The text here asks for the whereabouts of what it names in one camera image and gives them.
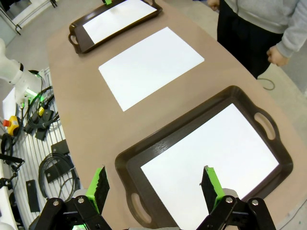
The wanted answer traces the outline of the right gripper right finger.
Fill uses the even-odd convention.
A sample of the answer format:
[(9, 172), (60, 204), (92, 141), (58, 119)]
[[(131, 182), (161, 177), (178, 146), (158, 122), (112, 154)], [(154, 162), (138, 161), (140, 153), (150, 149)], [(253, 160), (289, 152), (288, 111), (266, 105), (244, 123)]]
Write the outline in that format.
[(246, 202), (226, 195), (213, 167), (204, 166), (200, 183), (209, 215), (197, 227), (199, 230), (224, 230), (235, 226), (239, 230), (276, 229), (266, 203), (252, 197)]

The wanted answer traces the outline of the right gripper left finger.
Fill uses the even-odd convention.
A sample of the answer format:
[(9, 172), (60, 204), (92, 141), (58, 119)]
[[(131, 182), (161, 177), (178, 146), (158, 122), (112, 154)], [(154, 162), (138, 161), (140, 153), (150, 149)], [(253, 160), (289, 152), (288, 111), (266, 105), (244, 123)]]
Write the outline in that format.
[(102, 216), (110, 189), (106, 168), (98, 168), (84, 195), (69, 201), (50, 198), (37, 219), (37, 230), (72, 230), (83, 226), (86, 230), (110, 230)]

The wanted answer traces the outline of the person's right hand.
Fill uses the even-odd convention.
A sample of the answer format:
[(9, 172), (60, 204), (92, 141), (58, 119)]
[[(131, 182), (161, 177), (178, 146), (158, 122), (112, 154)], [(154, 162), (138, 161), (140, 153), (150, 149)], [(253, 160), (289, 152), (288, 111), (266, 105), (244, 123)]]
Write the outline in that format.
[(220, 9), (220, 0), (207, 0), (207, 4), (213, 11)]

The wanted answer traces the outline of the person's left hand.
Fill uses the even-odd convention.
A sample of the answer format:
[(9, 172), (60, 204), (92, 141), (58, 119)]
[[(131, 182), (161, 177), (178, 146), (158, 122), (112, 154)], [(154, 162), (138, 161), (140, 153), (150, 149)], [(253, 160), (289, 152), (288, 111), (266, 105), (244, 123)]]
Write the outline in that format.
[(276, 46), (272, 46), (269, 48), (267, 51), (267, 56), (268, 56), (268, 61), (276, 66), (284, 66), (288, 64), (289, 58), (284, 57), (279, 50), (277, 49)]

